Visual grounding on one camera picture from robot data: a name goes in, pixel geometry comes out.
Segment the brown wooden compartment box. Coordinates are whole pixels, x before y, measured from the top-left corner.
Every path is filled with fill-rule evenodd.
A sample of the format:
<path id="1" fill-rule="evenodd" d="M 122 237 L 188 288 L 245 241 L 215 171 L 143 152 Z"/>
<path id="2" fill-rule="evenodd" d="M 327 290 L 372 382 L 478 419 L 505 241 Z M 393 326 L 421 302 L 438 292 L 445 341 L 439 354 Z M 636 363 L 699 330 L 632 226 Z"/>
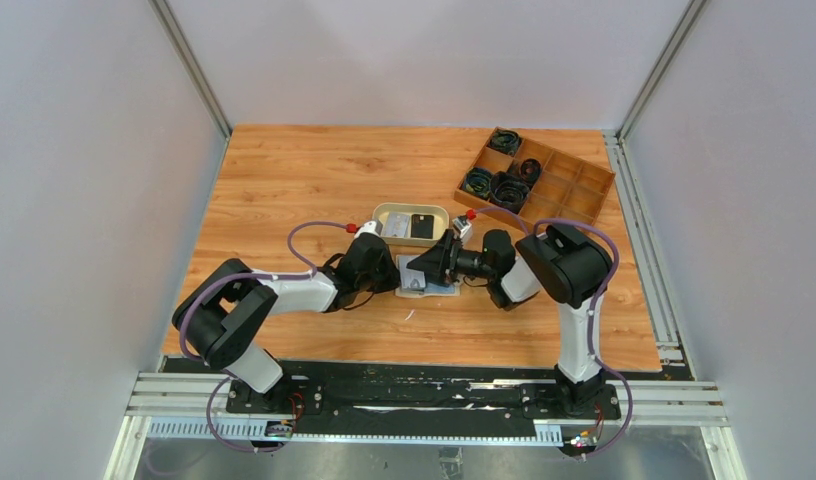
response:
<path id="1" fill-rule="evenodd" d="M 534 140 L 516 130 L 514 131 L 522 139 L 517 153 L 508 156 L 496 152 L 487 147 L 488 139 L 495 129 L 458 181 L 453 192 L 456 202 L 474 210 L 489 207 L 491 217 L 515 227 L 532 227 L 536 221 L 550 217 L 589 225 L 597 223 L 614 184 L 615 173 L 612 170 Z M 530 187 L 529 196 L 519 214 L 493 205 L 489 198 L 483 200 L 460 189 L 465 174 L 473 167 L 485 168 L 493 175 L 502 171 L 518 176 L 517 167 L 527 158 L 539 160 L 543 170 L 539 180 Z"/>

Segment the black coiled belt top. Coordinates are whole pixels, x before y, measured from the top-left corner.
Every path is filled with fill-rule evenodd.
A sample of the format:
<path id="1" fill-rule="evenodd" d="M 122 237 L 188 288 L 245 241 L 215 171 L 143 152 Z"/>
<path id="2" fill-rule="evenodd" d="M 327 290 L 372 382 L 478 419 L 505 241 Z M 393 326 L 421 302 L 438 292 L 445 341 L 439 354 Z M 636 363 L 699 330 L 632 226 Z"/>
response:
<path id="1" fill-rule="evenodd" d="M 520 135 L 509 129 L 495 129 L 488 139 L 487 147 L 508 155 L 514 156 L 520 148 L 522 139 Z"/>

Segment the corner aluminium post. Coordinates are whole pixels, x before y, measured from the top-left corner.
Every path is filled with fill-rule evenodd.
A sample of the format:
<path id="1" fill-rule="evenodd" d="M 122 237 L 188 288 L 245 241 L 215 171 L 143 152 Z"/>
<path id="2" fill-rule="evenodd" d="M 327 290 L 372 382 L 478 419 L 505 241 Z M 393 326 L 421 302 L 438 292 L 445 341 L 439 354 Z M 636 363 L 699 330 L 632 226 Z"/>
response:
<path id="1" fill-rule="evenodd" d="M 167 0 L 149 0 L 148 4 L 154 11 L 217 131 L 228 142 L 233 132 L 233 125 L 210 85 L 171 3 Z"/>
<path id="2" fill-rule="evenodd" d="M 634 131 L 651 98 L 708 4 L 708 0 L 690 0 L 686 3 L 679 20 L 617 129 L 616 138 L 619 143 L 625 141 Z"/>

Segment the grey VIP card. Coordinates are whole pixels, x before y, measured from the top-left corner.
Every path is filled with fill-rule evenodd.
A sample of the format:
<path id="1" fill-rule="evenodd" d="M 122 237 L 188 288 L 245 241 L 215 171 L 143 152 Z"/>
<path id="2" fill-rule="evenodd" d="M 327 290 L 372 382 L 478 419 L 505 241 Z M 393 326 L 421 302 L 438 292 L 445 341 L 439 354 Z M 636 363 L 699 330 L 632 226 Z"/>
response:
<path id="1" fill-rule="evenodd" d="M 401 286 L 404 291 L 423 292 L 426 286 L 425 273 L 410 268 L 408 264 L 416 258 L 416 255 L 398 255 L 397 263 L 400 272 Z"/>

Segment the beige oval tray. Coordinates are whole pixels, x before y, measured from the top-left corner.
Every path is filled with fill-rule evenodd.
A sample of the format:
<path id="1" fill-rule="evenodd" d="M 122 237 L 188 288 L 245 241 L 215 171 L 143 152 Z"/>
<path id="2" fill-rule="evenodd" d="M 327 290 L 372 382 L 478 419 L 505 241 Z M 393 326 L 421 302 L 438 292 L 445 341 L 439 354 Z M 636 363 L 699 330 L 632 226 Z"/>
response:
<path id="1" fill-rule="evenodd" d="M 437 205 L 382 203 L 372 213 L 388 245 L 431 247 L 450 224 L 448 212 Z"/>

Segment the dark coiled belt front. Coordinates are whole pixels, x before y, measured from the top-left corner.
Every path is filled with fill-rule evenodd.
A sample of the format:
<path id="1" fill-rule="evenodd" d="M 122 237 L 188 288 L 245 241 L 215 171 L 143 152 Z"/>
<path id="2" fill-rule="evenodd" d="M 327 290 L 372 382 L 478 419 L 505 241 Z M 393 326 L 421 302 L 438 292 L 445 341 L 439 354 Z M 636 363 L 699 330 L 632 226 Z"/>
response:
<path id="1" fill-rule="evenodd" d="M 530 191 L 530 186 L 518 176 L 500 171 L 491 178 L 489 201 L 493 205 L 519 214 Z"/>

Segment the white leather card holder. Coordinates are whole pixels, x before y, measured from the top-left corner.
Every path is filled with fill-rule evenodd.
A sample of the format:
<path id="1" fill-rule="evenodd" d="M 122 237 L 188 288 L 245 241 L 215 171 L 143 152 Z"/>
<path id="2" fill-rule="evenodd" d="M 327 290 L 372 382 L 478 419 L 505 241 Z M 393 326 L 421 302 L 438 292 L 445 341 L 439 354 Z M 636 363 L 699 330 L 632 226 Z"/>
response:
<path id="1" fill-rule="evenodd" d="M 401 298 L 425 297 L 458 297 L 458 284 L 438 284 L 427 280 L 423 272 L 410 269 L 408 263 L 417 258 L 417 255 L 397 255 L 396 264 L 399 270 L 399 286 L 395 295 Z"/>

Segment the aluminium front rail frame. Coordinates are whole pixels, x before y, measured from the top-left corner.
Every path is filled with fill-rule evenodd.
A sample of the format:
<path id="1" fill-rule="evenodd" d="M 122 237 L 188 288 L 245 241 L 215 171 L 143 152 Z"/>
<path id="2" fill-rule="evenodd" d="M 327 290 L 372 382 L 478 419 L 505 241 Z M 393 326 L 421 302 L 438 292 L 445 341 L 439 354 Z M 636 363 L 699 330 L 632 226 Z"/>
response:
<path id="1" fill-rule="evenodd" d="M 565 415 L 547 369 L 292 361 L 278 391 L 164 358 L 142 372 L 109 479 L 743 479 L 720 392 L 685 370 L 629 374 Z"/>

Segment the blue coiled belt left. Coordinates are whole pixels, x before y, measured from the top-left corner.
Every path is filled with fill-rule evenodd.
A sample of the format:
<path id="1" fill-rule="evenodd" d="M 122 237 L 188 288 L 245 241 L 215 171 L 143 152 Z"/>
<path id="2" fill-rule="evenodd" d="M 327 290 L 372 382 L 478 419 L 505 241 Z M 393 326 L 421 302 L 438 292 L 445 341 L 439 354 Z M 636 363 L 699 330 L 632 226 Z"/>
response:
<path id="1" fill-rule="evenodd" d="M 460 189 L 474 197 L 487 200 L 490 196 L 493 173 L 482 167 L 471 168 L 464 177 Z"/>

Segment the light blue VIP card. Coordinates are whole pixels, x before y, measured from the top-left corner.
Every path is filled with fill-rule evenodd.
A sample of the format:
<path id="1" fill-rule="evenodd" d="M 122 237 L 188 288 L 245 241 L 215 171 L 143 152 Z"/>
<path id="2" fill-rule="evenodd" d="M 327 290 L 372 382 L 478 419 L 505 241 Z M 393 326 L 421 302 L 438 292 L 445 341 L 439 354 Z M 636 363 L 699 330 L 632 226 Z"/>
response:
<path id="1" fill-rule="evenodd" d="M 453 284 L 427 282 L 423 294 L 428 296 L 458 296 L 460 287 Z"/>

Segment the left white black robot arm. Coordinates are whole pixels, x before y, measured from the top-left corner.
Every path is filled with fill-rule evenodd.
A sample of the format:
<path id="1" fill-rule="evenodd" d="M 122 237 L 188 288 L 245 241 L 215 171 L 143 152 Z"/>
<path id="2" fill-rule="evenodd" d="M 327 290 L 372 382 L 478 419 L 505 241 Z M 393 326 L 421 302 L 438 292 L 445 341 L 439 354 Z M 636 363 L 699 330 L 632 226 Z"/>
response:
<path id="1" fill-rule="evenodd" d="M 172 326 L 197 361 L 221 370 L 252 390 L 267 413 L 290 400 L 283 370 L 255 336 L 264 321 L 287 313 L 331 313 L 349 309 L 357 296 L 395 290 L 399 270 L 386 242 L 360 233 L 348 250 L 311 273 L 256 271 L 242 260 L 223 262 L 174 311 Z"/>

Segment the left corner aluminium post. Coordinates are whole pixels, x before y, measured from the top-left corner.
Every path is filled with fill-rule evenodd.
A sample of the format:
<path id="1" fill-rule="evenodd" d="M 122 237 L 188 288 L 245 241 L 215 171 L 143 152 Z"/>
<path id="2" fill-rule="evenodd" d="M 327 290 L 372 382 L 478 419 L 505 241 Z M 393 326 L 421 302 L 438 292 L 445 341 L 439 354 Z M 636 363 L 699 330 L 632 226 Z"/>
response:
<path id="1" fill-rule="evenodd" d="M 233 132 L 233 125 L 210 85 L 171 3 L 167 0 L 149 0 L 148 4 L 154 11 L 217 131 L 228 142 Z"/>

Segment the black coiled belt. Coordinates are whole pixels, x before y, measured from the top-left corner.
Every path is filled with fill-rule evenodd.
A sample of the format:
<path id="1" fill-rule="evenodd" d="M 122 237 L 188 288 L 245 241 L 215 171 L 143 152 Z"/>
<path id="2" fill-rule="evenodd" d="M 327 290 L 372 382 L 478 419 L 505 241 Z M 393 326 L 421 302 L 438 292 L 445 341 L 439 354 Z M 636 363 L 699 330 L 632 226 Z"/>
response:
<path id="1" fill-rule="evenodd" d="M 543 167 L 539 160 L 527 158 L 517 167 L 517 175 L 529 187 L 532 187 L 540 178 Z"/>
<path id="2" fill-rule="evenodd" d="M 520 148 L 522 139 L 520 135 L 509 129 L 495 129 L 488 139 L 487 147 L 508 155 L 514 156 Z"/>

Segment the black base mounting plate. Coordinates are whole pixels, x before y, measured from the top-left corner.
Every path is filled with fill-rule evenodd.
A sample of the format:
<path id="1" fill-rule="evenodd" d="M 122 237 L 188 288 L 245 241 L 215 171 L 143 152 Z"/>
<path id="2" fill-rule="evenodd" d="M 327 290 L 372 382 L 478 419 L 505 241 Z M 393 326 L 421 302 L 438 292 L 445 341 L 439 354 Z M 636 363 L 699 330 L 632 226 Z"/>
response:
<path id="1" fill-rule="evenodd" d="M 535 420 L 574 420 L 587 427 L 618 420 L 612 385 L 569 411 L 555 398 L 548 368 L 433 366 L 284 361 L 284 376 L 265 394 L 234 380 L 223 413 L 299 415 L 300 433 L 428 437 L 533 434 Z"/>

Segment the black card in tray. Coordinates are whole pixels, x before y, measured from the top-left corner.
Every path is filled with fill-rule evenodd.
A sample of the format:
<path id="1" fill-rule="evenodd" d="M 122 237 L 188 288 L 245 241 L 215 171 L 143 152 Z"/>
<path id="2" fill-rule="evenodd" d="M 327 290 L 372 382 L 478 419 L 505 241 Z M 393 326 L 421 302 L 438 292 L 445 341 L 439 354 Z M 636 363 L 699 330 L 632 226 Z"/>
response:
<path id="1" fill-rule="evenodd" d="M 412 214 L 410 237 L 412 239 L 432 239 L 434 236 L 434 216 L 428 214 Z"/>

